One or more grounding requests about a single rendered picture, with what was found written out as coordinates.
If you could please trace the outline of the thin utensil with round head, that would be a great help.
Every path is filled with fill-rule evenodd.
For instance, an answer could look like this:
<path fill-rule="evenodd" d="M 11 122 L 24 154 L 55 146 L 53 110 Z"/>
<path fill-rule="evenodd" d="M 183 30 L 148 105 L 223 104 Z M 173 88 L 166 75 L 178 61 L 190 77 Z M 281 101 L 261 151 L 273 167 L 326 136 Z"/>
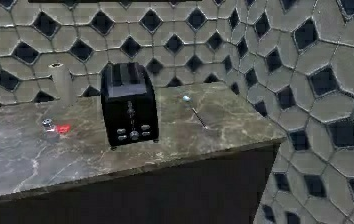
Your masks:
<path fill-rule="evenodd" d="M 201 118 L 201 116 L 198 114 L 198 111 L 193 107 L 192 103 L 191 103 L 191 98 L 187 95 L 184 95 L 182 97 L 183 101 L 186 103 L 186 105 L 191 109 L 191 111 L 193 112 L 193 114 L 197 117 L 197 119 L 199 120 L 199 122 L 201 123 L 202 127 L 204 129 L 208 129 L 208 126 L 206 125 L 206 123 L 204 122 L 204 120 Z"/>

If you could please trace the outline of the black toaster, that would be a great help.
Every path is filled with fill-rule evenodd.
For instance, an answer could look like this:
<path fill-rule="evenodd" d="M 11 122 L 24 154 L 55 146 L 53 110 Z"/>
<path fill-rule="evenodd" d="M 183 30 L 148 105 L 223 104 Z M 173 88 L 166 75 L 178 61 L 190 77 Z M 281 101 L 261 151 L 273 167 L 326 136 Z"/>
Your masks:
<path fill-rule="evenodd" d="M 112 147 L 159 139 L 152 81 L 137 62 L 108 63 L 101 72 L 101 108 Z"/>

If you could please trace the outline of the dark cabinet with marble worktop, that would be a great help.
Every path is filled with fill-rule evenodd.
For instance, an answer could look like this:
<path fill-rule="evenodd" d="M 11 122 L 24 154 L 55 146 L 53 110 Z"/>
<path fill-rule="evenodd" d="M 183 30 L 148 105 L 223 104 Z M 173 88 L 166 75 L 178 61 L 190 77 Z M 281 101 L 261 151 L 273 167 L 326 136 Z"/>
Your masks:
<path fill-rule="evenodd" d="M 284 132 L 221 83 L 161 88 L 157 107 L 158 141 L 117 148 L 96 97 L 55 117 L 56 142 L 50 104 L 0 107 L 0 224 L 252 224 Z"/>

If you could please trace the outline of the grey paper towel roll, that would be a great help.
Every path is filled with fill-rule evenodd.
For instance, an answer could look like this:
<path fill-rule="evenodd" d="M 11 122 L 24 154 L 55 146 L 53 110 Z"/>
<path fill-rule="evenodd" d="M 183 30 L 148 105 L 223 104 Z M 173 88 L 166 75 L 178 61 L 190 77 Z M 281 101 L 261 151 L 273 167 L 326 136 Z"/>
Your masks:
<path fill-rule="evenodd" d="M 59 95 L 59 105 L 72 106 L 76 102 L 76 95 L 69 69 L 62 63 L 53 63 L 48 66 L 48 70 Z"/>

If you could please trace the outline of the clear shaker with red label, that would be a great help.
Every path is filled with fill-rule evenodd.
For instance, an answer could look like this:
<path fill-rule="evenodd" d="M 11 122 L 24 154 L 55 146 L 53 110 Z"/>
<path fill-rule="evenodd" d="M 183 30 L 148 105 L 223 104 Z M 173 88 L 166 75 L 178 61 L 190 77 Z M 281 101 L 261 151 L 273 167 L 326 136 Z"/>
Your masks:
<path fill-rule="evenodd" d="M 71 128 L 69 124 L 56 125 L 52 119 L 44 119 L 41 124 L 44 128 L 44 137 L 51 142 L 58 141 L 60 136 L 68 133 Z"/>

